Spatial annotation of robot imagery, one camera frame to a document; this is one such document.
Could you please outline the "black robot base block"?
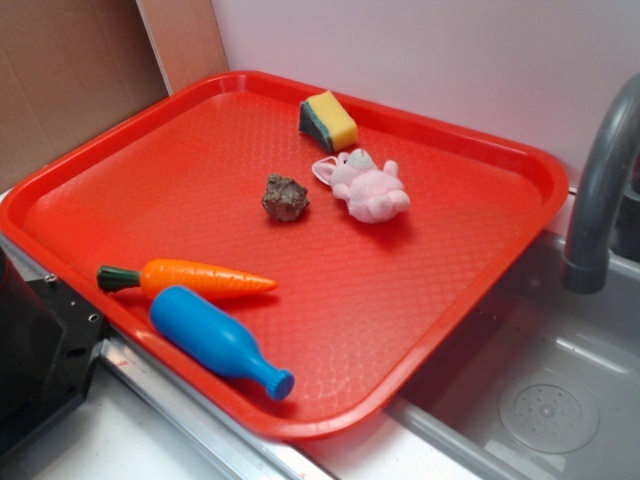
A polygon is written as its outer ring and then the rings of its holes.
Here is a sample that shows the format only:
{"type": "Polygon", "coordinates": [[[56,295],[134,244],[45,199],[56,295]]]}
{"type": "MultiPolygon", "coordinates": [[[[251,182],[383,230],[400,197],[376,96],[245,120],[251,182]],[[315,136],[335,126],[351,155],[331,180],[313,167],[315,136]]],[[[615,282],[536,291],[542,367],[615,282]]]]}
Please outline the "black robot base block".
{"type": "Polygon", "coordinates": [[[102,312],[55,276],[26,280],[1,254],[1,459],[86,399],[102,312]]]}

